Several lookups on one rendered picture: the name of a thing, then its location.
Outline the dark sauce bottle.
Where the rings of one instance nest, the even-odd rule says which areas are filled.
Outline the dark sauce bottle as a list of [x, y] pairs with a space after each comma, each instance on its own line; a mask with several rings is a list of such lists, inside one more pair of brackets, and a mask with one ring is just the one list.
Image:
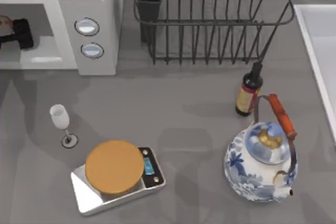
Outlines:
[[256, 98], [263, 86], [263, 79], [260, 75], [262, 67], [262, 63], [254, 62], [251, 71], [243, 76], [235, 104], [235, 110], [239, 115], [249, 116], [254, 109]]

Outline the blue and white teapot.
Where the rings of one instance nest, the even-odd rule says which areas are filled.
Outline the blue and white teapot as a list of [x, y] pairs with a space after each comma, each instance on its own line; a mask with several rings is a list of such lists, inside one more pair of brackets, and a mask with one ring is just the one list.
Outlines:
[[[276, 123], [260, 121], [261, 99], [269, 102]], [[258, 96], [252, 123], [231, 140], [223, 158], [224, 175], [230, 187], [253, 202], [282, 202], [292, 196], [292, 184], [298, 173], [296, 136], [278, 96]]]

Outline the silver kitchen scale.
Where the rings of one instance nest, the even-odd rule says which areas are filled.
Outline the silver kitchen scale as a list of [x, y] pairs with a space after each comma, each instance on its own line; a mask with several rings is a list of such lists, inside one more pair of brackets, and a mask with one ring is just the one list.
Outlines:
[[78, 210], [84, 216], [144, 197], [166, 185], [153, 149], [125, 140], [98, 144], [70, 178]]

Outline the pale microwave oven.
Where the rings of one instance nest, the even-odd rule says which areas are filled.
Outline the pale microwave oven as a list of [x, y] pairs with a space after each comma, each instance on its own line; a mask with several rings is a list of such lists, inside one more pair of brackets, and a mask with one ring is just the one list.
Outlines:
[[[123, 0], [0, 0], [0, 20], [28, 20], [34, 47], [20, 50], [18, 42], [0, 47], [0, 69], [77, 70], [83, 76], [116, 73]], [[75, 21], [89, 17], [100, 26], [94, 36], [75, 30]], [[98, 59], [81, 53], [81, 46], [97, 43], [104, 48]]]

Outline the large microwave knob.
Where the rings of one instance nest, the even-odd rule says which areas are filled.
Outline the large microwave knob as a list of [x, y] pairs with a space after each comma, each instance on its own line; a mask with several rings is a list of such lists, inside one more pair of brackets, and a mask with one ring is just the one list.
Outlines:
[[83, 36], [94, 36], [100, 30], [99, 24], [89, 17], [75, 21], [74, 26], [75, 30]]

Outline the white wine glass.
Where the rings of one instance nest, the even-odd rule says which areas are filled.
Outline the white wine glass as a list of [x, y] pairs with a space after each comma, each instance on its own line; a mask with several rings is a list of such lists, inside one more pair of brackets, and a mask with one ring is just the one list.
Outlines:
[[49, 114], [54, 126], [64, 132], [61, 139], [62, 146], [64, 148], [75, 147], [78, 144], [78, 137], [68, 131], [70, 117], [66, 108], [62, 104], [55, 104], [49, 109]]

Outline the small microwave knob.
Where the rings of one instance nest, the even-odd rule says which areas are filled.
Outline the small microwave knob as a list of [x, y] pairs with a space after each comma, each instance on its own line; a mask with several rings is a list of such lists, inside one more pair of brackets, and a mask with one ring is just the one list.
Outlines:
[[98, 59], [104, 54], [104, 48], [93, 42], [82, 45], [80, 50], [85, 57], [90, 59]]

